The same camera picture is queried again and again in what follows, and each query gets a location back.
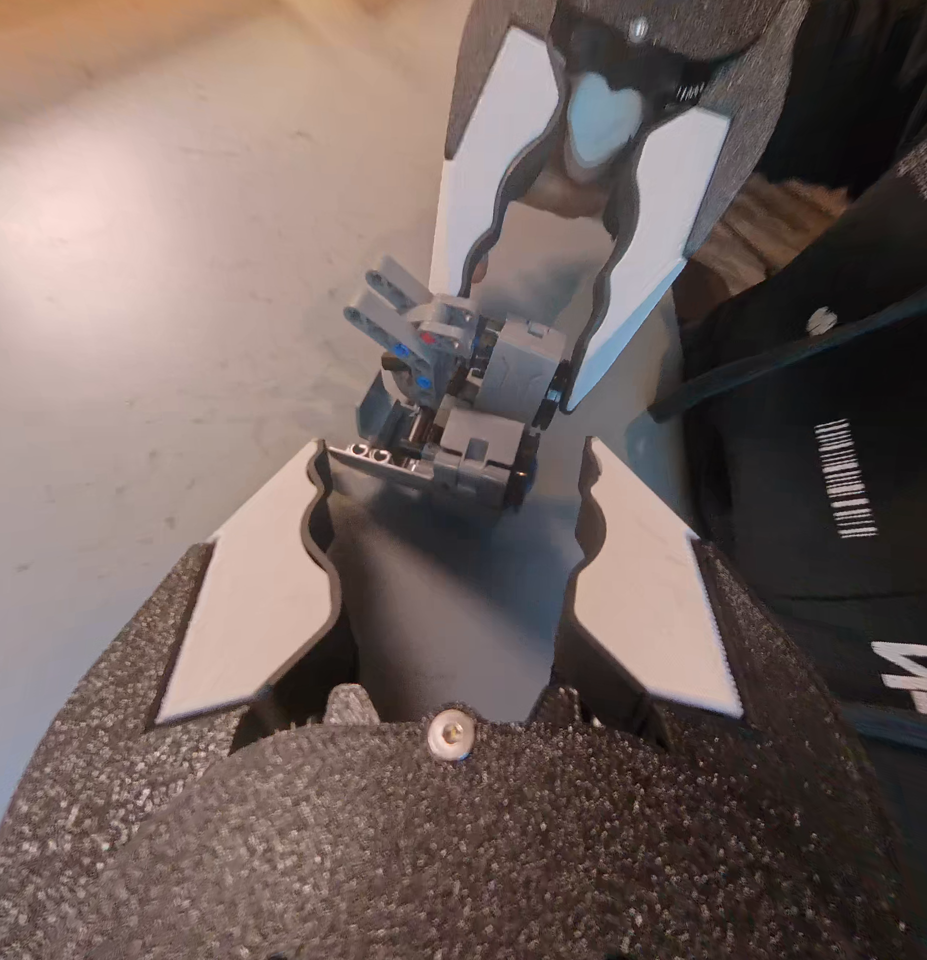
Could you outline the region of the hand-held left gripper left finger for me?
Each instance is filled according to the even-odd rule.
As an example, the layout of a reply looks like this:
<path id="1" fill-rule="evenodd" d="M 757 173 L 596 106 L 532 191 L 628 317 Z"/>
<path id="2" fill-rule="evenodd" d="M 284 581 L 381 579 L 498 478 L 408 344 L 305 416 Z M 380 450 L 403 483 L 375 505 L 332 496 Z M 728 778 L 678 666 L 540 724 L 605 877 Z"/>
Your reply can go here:
<path id="1" fill-rule="evenodd" d="M 336 628 L 326 443 L 306 443 L 211 535 L 153 725 L 260 701 Z"/>

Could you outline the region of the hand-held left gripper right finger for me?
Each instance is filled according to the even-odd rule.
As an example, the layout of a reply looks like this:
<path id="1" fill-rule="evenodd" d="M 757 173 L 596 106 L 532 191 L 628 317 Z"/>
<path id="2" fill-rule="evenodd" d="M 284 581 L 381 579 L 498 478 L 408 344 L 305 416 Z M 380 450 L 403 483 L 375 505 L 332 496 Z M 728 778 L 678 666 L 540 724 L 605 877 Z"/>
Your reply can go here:
<path id="1" fill-rule="evenodd" d="M 699 539 L 600 438 L 584 444 L 556 677 L 595 716 L 658 703 L 721 716 L 743 704 L 698 564 Z"/>

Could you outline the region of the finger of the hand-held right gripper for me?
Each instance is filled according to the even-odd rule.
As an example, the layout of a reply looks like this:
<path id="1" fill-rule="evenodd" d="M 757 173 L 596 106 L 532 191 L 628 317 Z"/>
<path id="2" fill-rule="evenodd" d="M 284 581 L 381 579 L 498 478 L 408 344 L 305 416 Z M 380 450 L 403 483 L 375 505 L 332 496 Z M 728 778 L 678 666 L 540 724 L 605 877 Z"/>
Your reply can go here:
<path id="1" fill-rule="evenodd" d="M 504 187 L 518 161 L 543 138 L 561 90 L 543 39 L 510 27 L 454 156 L 441 172 L 433 234 L 431 291 L 470 295 L 479 245 L 499 233 Z"/>
<path id="2" fill-rule="evenodd" d="M 686 266 L 686 245 L 731 124 L 694 107 L 653 128 L 625 162 L 612 208 L 616 240 L 574 346 L 563 413 L 599 384 Z"/>

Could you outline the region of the grey motor block assembly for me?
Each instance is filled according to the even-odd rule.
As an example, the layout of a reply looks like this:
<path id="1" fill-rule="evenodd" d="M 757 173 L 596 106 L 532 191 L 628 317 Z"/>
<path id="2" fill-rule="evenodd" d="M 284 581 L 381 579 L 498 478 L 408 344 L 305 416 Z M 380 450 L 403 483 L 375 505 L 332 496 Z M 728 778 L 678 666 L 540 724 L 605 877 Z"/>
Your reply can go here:
<path id="1" fill-rule="evenodd" d="M 381 360 L 357 408 L 359 438 L 334 450 L 337 460 L 476 515 L 518 509 L 563 397 L 566 336 L 523 318 L 479 321 L 436 412 L 410 404 Z"/>

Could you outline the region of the dark grey brick beam assembly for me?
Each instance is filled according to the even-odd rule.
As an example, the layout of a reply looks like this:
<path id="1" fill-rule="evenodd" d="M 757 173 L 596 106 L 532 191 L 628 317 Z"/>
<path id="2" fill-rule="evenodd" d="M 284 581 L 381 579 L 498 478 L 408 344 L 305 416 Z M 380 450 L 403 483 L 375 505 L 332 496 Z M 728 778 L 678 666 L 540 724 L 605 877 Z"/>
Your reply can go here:
<path id="1" fill-rule="evenodd" d="M 409 404 L 437 412 L 452 380 L 465 366 L 454 342 L 424 332 L 415 343 L 394 341 L 382 357 L 382 368 Z"/>

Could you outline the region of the grey desk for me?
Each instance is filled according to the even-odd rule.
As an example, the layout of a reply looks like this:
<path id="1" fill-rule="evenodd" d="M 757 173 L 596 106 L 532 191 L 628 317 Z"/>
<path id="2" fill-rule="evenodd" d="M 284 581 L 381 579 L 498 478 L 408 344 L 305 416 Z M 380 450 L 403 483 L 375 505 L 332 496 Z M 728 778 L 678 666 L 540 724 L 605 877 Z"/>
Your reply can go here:
<path id="1" fill-rule="evenodd" d="M 426 282 L 470 2 L 0 2 L 0 823 L 78 680 L 182 554 L 313 439 L 379 349 L 343 318 Z M 333 463 L 335 563 L 381 720 L 527 717 L 594 436 L 687 522 L 666 294 L 498 521 Z"/>

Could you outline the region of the person's right hand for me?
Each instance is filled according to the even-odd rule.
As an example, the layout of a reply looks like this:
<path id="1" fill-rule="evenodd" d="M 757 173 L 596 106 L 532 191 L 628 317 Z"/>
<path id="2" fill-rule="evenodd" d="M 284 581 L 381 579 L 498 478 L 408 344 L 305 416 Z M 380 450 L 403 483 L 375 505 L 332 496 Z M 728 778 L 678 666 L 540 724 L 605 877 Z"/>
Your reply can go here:
<path id="1" fill-rule="evenodd" d="M 549 155 L 521 202 L 563 219 L 600 219 L 611 193 L 613 166 L 613 158 L 584 163 L 565 140 Z"/>

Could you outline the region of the person's black hoodie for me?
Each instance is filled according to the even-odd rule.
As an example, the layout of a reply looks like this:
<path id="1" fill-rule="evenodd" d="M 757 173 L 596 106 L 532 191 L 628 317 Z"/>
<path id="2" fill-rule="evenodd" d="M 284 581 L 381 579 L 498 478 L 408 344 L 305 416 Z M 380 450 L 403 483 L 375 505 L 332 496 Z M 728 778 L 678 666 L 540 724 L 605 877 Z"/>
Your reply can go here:
<path id="1" fill-rule="evenodd" d="M 789 263 L 691 321 L 704 536 L 862 740 L 927 947 L 927 129 Z"/>

